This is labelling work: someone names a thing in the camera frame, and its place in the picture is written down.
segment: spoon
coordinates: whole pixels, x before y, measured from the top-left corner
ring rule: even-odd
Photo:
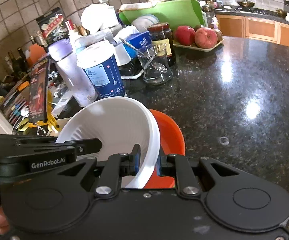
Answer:
[[[130,43],[126,42],[123,38],[119,38],[119,39],[120,39],[120,41],[121,41],[123,44],[127,45],[129,48],[135,50],[136,52],[138,52],[138,53],[141,54],[142,56],[146,57],[146,58],[150,61],[151,65],[152,65],[156,70],[158,70],[158,71],[160,71],[160,72],[163,72],[163,73],[167,73],[167,72],[168,72],[168,68],[167,68],[165,65],[163,65],[163,64],[161,64],[161,63],[158,63],[158,62],[152,62],[151,59],[150,59],[150,57],[147,56],[147,55],[145,55],[144,53],[142,53],[139,49],[137,49],[136,47],[132,46]]]

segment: orange bowl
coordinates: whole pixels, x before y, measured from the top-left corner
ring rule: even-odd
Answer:
[[[176,153],[185,155],[183,134],[177,123],[166,114],[150,109],[157,120],[160,131],[160,144],[165,154]],[[171,188],[174,187],[174,178],[160,177],[155,169],[144,188]]]

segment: glass cup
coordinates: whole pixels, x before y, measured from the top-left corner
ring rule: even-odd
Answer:
[[[137,51],[137,57],[144,70],[144,81],[148,84],[158,85],[172,78],[172,70],[169,67],[166,56],[166,45],[148,45]]]

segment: fruit tray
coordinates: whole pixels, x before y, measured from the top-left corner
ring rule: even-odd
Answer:
[[[217,46],[219,46],[221,43],[223,43],[224,39],[222,39],[222,41],[218,42],[214,47],[212,47],[211,49],[202,49],[202,48],[198,48],[196,46],[196,44],[192,44],[191,46],[185,46],[185,45],[181,45],[179,42],[177,41],[173,41],[173,45],[175,47],[180,47],[180,48],[188,48],[188,49],[195,49],[195,50],[200,50],[200,51],[204,51],[204,52],[209,52],[212,51],[214,48],[216,48]]]

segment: spice jar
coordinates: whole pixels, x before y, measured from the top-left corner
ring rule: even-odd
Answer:
[[[173,48],[172,32],[169,27],[169,23],[157,23],[148,27],[149,36],[153,45],[165,44],[166,53],[169,66],[172,66],[176,62],[176,55]]]

